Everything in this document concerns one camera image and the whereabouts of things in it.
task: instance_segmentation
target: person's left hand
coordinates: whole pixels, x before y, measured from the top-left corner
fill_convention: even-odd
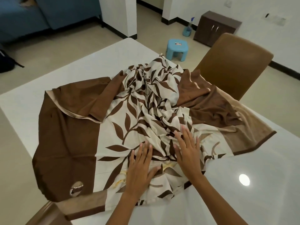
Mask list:
[[[135,203],[140,199],[148,188],[151,179],[160,169],[160,166],[157,166],[148,173],[151,158],[152,145],[149,146],[148,150],[147,142],[140,144],[136,159],[134,159],[134,150],[131,151],[124,194],[130,196]]]

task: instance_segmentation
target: hand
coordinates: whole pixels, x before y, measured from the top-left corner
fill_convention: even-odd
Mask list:
[[[160,169],[160,166],[153,168],[149,173],[149,165],[152,158],[152,145],[148,143],[141,143],[137,157],[134,160],[134,150],[130,155],[130,163],[126,178],[126,189],[124,194],[130,196],[134,201],[134,204],[140,199],[142,194],[148,188],[151,179],[154,177],[156,172]]]
[[[177,145],[174,145],[175,153],[181,170],[193,184],[202,177],[200,166],[200,140],[197,138],[195,144],[191,132],[183,125],[181,130],[184,140],[181,138],[179,132],[174,132],[180,146],[179,149]]]

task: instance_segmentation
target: backpack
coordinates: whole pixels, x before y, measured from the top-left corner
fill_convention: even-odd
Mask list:
[[[4,50],[0,49],[0,73],[13,70],[15,68],[15,65],[24,68],[24,66],[20,65],[13,58],[8,56],[8,54]]]

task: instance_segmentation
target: forearm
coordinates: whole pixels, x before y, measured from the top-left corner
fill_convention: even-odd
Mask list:
[[[247,225],[237,212],[213,188],[205,176],[192,182],[218,225]]]
[[[135,204],[136,202],[129,195],[123,193],[106,225],[127,225]]]

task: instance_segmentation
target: dark brown cabinet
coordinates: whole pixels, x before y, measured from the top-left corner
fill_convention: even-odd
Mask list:
[[[223,33],[234,34],[241,24],[237,20],[208,11],[201,16],[194,40],[212,46]]]

